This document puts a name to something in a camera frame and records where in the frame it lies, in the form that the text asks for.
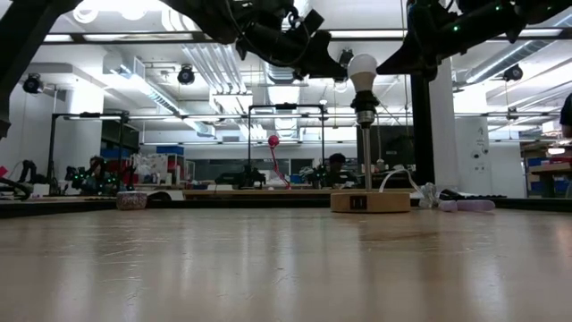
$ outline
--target person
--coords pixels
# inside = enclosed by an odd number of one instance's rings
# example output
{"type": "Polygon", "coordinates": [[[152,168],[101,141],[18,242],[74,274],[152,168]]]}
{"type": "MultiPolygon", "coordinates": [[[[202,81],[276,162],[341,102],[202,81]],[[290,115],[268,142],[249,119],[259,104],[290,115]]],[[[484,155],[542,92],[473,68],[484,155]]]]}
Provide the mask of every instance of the person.
{"type": "Polygon", "coordinates": [[[343,165],[346,163],[346,157],[342,153],[334,153],[330,156],[330,171],[333,173],[341,172],[343,165]]]}
{"type": "Polygon", "coordinates": [[[560,110],[560,125],[562,125],[562,136],[572,138],[572,93],[568,95],[560,110]]]}
{"type": "Polygon", "coordinates": [[[342,153],[332,154],[329,158],[330,170],[325,178],[326,186],[334,187],[346,182],[357,182],[357,178],[350,172],[343,171],[342,167],[346,163],[346,157],[342,153]]]}

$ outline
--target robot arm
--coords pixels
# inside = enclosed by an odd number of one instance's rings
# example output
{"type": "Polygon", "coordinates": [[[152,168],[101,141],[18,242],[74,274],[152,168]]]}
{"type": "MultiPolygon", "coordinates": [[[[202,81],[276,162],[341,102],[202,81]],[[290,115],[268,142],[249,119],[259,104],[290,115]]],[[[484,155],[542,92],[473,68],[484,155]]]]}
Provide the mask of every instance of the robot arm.
{"type": "MultiPolygon", "coordinates": [[[[290,67],[303,78],[345,78],[346,69],[335,62],[327,48],[331,35],[318,30],[324,19],[311,11],[301,19],[294,0],[161,0],[190,17],[210,38],[236,42],[244,59],[247,52],[270,64],[290,67]],[[291,28],[282,31],[287,16],[291,28]]],[[[73,10],[81,0],[13,0],[0,20],[0,139],[10,128],[10,94],[52,29],[57,18],[73,10]]]]}
{"type": "Polygon", "coordinates": [[[437,75],[443,59],[506,34],[517,41],[526,25],[547,21],[570,7],[570,0],[456,0],[461,15],[437,0],[408,1],[408,34],[403,46],[377,67],[378,74],[437,75]]]}

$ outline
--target lamp base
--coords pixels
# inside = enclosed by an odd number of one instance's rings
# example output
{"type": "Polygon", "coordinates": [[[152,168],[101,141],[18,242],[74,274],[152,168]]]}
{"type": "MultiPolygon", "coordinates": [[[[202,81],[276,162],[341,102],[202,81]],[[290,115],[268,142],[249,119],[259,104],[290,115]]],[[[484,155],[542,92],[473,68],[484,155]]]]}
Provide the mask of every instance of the lamp base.
{"type": "Polygon", "coordinates": [[[333,193],[330,209],[338,213],[401,213],[411,211],[411,202],[409,194],[403,192],[333,193]]]}

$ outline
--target lamp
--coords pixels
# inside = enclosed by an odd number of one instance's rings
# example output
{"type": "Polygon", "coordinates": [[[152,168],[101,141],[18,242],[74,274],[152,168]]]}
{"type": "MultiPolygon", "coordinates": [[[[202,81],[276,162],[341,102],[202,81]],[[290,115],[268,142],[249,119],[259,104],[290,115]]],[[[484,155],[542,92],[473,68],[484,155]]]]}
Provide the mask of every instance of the lamp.
{"type": "Polygon", "coordinates": [[[369,128],[375,121],[375,107],[379,101],[374,95],[377,62],[370,55],[357,55],[349,62],[348,76],[354,84],[356,97],[351,107],[356,110],[357,123],[361,127],[364,141],[364,163],[366,192],[340,192],[331,196],[330,208],[341,213],[398,213],[411,209],[409,194],[403,192],[372,191],[372,157],[369,128]]]}
{"type": "Polygon", "coordinates": [[[366,191],[372,189],[371,148],[369,142],[369,128],[375,121],[375,107],[379,101],[374,95],[375,76],[377,72],[377,61],[370,55],[357,55],[351,59],[348,65],[348,76],[354,84],[356,97],[351,102],[351,107],[356,110],[357,123],[361,127],[364,138],[364,163],[366,164],[366,191]]]}

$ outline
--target table surface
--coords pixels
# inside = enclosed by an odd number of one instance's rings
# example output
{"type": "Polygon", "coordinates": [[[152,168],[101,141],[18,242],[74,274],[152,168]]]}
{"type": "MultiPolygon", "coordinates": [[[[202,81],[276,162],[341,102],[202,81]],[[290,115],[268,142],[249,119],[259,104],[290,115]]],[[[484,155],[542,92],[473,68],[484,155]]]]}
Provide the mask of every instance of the table surface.
{"type": "Polygon", "coordinates": [[[556,213],[112,210],[0,230],[0,321],[572,320],[556,213]]]}

